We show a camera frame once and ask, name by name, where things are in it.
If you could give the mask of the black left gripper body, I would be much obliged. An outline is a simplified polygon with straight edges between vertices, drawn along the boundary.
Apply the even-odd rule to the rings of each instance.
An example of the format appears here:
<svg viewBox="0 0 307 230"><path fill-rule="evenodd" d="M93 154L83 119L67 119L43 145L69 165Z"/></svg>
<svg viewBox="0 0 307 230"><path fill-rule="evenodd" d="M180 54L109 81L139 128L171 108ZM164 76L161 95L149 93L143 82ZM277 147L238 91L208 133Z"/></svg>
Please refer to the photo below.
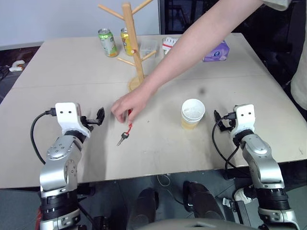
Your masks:
<svg viewBox="0 0 307 230"><path fill-rule="evenodd" d="M81 116L80 121L89 131L93 131L93 125L96 125L96 119L87 119L86 116Z"/></svg>

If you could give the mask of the person's bare hand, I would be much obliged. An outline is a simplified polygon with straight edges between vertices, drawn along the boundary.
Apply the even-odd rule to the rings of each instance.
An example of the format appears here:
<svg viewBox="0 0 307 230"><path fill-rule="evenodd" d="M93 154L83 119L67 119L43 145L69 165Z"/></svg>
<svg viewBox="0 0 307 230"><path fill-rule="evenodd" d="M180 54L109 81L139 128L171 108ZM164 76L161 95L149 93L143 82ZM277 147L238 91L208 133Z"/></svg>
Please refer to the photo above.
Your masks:
<svg viewBox="0 0 307 230"><path fill-rule="evenodd" d="M156 92L157 87L153 82L144 81L138 88L125 94L114 102L111 112L115 118L124 123L125 112L131 110L128 115L128 123L132 123L136 116L146 107L151 96Z"/></svg>

